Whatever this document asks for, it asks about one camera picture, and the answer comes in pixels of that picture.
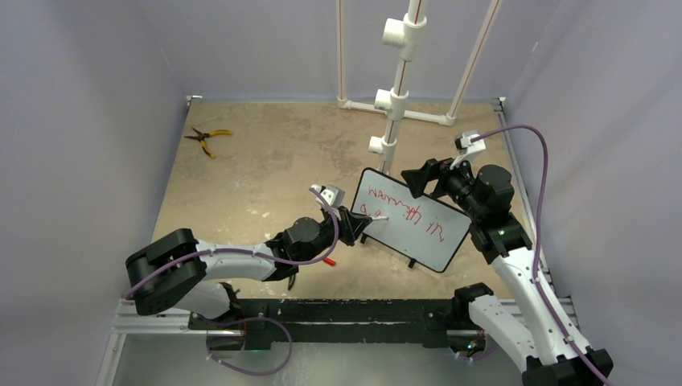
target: lavender wall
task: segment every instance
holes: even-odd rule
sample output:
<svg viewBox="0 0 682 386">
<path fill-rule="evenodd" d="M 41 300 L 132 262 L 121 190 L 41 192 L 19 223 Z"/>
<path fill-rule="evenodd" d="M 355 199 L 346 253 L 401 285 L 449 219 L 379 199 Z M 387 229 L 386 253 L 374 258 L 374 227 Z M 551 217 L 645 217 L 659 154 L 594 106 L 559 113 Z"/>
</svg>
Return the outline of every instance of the lavender wall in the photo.
<svg viewBox="0 0 682 386">
<path fill-rule="evenodd" d="M 334 99 L 336 1 L 140 0 L 187 93 L 235 100 Z M 559 0 L 503 2 L 469 99 L 506 95 Z M 381 43 L 386 18 L 408 0 L 347 0 L 347 88 L 373 98 L 389 88 L 397 50 Z M 489 1 L 431 0 L 428 31 L 410 95 L 451 99 Z"/>
<path fill-rule="evenodd" d="M 682 384 L 682 3 L 564 0 L 506 103 L 550 154 L 544 250 L 623 385 Z M 542 153 L 514 147 L 531 200 Z"/>
<path fill-rule="evenodd" d="M 142 10 L 0 5 L 0 384 L 94 384 L 184 100 Z"/>
</svg>

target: pliers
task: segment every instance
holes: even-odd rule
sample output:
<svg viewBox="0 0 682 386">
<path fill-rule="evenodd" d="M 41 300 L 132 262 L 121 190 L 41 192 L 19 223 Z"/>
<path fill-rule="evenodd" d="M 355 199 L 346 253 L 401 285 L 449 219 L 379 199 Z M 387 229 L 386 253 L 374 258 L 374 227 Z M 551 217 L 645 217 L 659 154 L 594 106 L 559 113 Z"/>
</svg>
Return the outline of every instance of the pliers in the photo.
<svg viewBox="0 0 682 386">
<path fill-rule="evenodd" d="M 206 153 L 208 157 L 215 158 L 216 155 L 211 153 L 211 151 L 208 149 L 208 146 L 206 146 L 206 138 L 210 137 L 215 137 L 216 135 L 232 135 L 232 131 L 230 130 L 216 130 L 216 131 L 211 131 L 210 133 L 202 133 L 192 127 L 192 130 L 194 130 L 197 135 L 186 135 L 185 138 L 189 139 L 194 139 L 195 141 L 199 141 L 201 144 L 201 148 L 203 149 L 203 152 Z"/>
</svg>

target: pvc tee connector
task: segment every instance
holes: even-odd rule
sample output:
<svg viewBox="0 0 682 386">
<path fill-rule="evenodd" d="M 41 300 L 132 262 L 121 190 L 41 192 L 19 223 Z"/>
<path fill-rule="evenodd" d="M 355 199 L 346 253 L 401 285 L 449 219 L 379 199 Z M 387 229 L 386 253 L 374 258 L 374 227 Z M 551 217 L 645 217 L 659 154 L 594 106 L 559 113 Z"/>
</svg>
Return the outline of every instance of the pvc tee connector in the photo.
<svg viewBox="0 0 682 386">
<path fill-rule="evenodd" d="M 398 140 L 392 143 L 386 143 L 382 137 L 369 138 L 369 152 L 378 154 L 380 161 L 387 161 L 392 158 L 393 152 L 396 151 L 396 144 Z"/>
<path fill-rule="evenodd" d="M 374 98 L 374 108 L 385 111 L 391 121 L 399 121 L 405 116 L 408 96 L 409 92 L 407 91 L 398 96 L 393 88 L 391 91 L 379 89 Z"/>
<path fill-rule="evenodd" d="M 384 25 L 384 37 L 382 42 L 386 45 L 400 48 L 398 55 L 406 62 L 414 60 L 421 41 L 424 39 L 424 26 L 426 17 L 417 23 L 413 23 L 405 14 L 403 20 L 390 18 Z"/>
</svg>

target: pipe fitting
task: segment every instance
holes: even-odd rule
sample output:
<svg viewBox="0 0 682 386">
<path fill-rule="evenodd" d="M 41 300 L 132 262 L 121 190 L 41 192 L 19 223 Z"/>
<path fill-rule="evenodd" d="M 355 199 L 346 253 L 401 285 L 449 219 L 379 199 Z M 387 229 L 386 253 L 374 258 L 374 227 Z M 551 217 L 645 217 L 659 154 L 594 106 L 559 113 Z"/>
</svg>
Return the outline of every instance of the pipe fitting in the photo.
<svg viewBox="0 0 682 386">
<path fill-rule="evenodd" d="M 336 97 L 336 105 L 338 105 L 341 109 L 350 110 L 352 103 L 353 101 L 351 101 L 350 99 L 340 99 Z"/>
<path fill-rule="evenodd" d="M 397 140 L 386 143 L 382 137 L 371 137 L 369 138 L 369 152 L 378 154 L 379 160 L 386 161 L 392 158 L 393 153 L 396 151 L 396 143 Z"/>
<path fill-rule="evenodd" d="M 384 147 L 381 145 L 381 143 L 384 140 L 381 137 L 374 137 L 372 136 L 369 138 L 369 152 L 372 154 L 381 154 L 384 152 Z"/>
<path fill-rule="evenodd" d="M 405 28 L 401 20 L 394 18 L 386 19 L 384 24 L 384 36 L 381 39 L 383 44 L 402 48 L 405 45 Z"/>
<path fill-rule="evenodd" d="M 408 96 L 409 91 L 397 95 L 393 88 L 391 91 L 379 89 L 374 98 L 374 108 L 385 111 L 391 121 L 399 121 L 405 116 Z"/>
<path fill-rule="evenodd" d="M 421 41 L 424 40 L 424 27 L 426 26 L 426 17 L 417 23 L 412 23 L 408 15 L 405 14 L 403 18 L 403 41 L 404 45 L 398 52 L 401 59 L 406 62 L 411 62 L 417 55 L 417 51 L 421 46 Z"/>
<path fill-rule="evenodd" d="M 454 119 L 455 117 L 451 117 L 450 113 L 447 113 L 446 115 L 441 115 L 440 118 L 438 118 L 438 124 L 443 126 L 452 126 L 454 125 Z"/>
</svg>

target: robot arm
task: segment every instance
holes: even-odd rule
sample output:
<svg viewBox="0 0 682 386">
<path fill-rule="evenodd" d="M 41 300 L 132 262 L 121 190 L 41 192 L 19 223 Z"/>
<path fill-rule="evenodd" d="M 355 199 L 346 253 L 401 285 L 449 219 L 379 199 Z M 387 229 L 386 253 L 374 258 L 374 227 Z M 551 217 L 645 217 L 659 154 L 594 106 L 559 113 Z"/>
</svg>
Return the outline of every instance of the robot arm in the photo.
<svg viewBox="0 0 682 386">
<path fill-rule="evenodd" d="M 466 132 L 455 139 L 460 151 L 455 160 L 432 158 L 421 169 L 401 173 L 414 198 L 424 194 L 429 181 L 437 180 L 431 197 L 437 199 L 448 195 L 471 218 L 470 234 L 474 246 L 513 293 L 528 329 L 503 311 L 492 291 L 485 290 L 485 285 L 482 285 L 485 289 L 478 288 L 474 294 L 469 288 L 455 291 L 455 298 L 462 300 L 460 314 L 485 329 L 512 357 L 524 374 L 524 384 L 536 384 L 536 378 L 545 382 L 549 373 L 562 371 L 561 376 L 572 374 L 574 380 L 590 380 L 592 373 L 571 348 L 570 340 L 591 361 L 599 362 L 602 372 L 608 374 L 613 363 L 606 351 L 592 350 L 587 339 L 569 320 L 544 275 L 532 272 L 531 241 L 509 212 L 514 195 L 512 176 L 500 166 L 486 165 L 474 177 L 470 161 L 485 150 L 483 141 L 472 141 L 478 136 L 476 132 Z M 564 338 L 551 311 L 543 303 L 534 280 L 540 281 L 553 309 L 567 327 L 568 339 Z"/>
<path fill-rule="evenodd" d="M 298 267 L 284 261 L 310 261 L 332 245 L 335 230 L 331 216 L 337 219 L 339 240 L 352 246 L 372 222 L 372 217 L 351 213 L 342 206 L 344 192 L 337 187 L 313 185 L 312 188 L 326 201 L 323 205 L 317 199 L 318 203 L 329 206 L 331 213 L 323 211 L 320 222 L 302 217 L 264 243 L 213 244 L 195 239 L 190 229 L 178 229 L 130 256 L 125 266 L 130 284 L 135 287 L 174 259 L 198 251 L 210 251 L 178 263 L 141 286 L 132 297 L 138 314 L 157 314 L 171 307 L 196 312 L 210 319 L 238 313 L 239 302 L 232 287 L 208 281 L 236 277 L 278 281 L 294 275 Z"/>
</svg>

